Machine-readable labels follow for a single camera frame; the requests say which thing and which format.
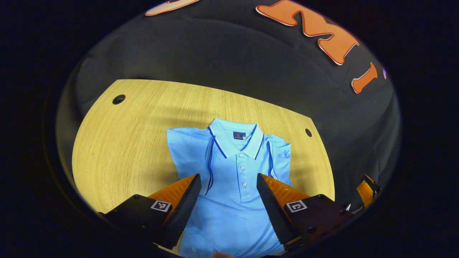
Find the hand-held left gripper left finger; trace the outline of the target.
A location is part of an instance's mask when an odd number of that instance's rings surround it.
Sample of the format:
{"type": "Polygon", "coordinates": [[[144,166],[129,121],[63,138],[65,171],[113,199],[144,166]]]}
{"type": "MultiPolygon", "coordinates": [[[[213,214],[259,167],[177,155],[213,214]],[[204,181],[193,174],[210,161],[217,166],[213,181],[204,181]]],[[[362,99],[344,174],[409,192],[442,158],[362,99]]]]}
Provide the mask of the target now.
{"type": "Polygon", "coordinates": [[[109,212],[97,212],[97,216],[137,244],[172,250],[201,189],[200,175],[193,174],[149,196],[135,194],[109,212]]]}

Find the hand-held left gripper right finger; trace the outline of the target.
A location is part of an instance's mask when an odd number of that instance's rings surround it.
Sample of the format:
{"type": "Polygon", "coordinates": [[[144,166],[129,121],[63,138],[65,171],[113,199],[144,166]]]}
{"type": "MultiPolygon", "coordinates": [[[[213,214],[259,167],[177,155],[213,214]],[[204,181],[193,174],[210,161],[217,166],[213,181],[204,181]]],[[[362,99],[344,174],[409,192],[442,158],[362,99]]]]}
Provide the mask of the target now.
{"type": "Polygon", "coordinates": [[[259,173],[257,190],[287,251],[311,248],[350,224],[354,215],[323,194],[309,196],[259,173]]]}

